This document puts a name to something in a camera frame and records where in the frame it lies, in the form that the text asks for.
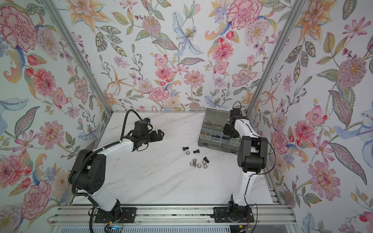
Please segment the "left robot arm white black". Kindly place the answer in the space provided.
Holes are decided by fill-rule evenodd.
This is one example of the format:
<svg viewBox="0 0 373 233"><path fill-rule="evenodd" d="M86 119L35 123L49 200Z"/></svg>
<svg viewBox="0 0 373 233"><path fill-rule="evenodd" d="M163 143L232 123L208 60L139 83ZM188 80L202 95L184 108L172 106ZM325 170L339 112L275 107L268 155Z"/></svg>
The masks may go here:
<svg viewBox="0 0 373 233"><path fill-rule="evenodd" d="M120 140L95 150L81 150L68 178L73 196L85 197L105 212L118 208L120 202L105 187L107 164L123 155L139 151L142 146L162 141L164 135L163 131L154 130L148 119L138 120L134 129L121 135Z"/></svg>

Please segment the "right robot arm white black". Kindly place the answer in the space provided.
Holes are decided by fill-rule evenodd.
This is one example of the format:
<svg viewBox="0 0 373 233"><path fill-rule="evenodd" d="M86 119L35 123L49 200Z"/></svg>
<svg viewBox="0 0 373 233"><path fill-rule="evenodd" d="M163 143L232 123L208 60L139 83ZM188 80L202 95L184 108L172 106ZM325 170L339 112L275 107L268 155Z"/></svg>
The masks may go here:
<svg viewBox="0 0 373 233"><path fill-rule="evenodd" d="M237 163L242 170L238 185L228 202L228 214L247 215L249 213L249 197L255 179L262 175L267 165L268 142L259 136L239 108L230 110L228 123L223 133L230 138L240 140Z"/></svg>

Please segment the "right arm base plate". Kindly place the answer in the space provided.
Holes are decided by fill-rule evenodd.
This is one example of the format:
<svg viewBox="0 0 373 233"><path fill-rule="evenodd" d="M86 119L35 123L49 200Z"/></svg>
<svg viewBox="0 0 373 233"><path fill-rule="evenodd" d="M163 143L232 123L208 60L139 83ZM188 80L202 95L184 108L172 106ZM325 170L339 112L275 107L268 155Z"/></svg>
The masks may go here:
<svg viewBox="0 0 373 233"><path fill-rule="evenodd" d="M214 207L210 216L216 223L254 223L252 209L248 206Z"/></svg>

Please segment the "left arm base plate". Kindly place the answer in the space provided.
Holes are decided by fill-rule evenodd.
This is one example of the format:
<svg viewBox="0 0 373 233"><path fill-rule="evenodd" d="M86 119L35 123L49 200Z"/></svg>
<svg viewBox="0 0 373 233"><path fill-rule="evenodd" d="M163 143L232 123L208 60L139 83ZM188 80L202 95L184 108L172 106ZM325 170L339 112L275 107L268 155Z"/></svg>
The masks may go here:
<svg viewBox="0 0 373 233"><path fill-rule="evenodd" d="M117 208L111 212L98 209L94 223L134 223L136 212L137 208L135 207L121 207L120 210Z"/></svg>

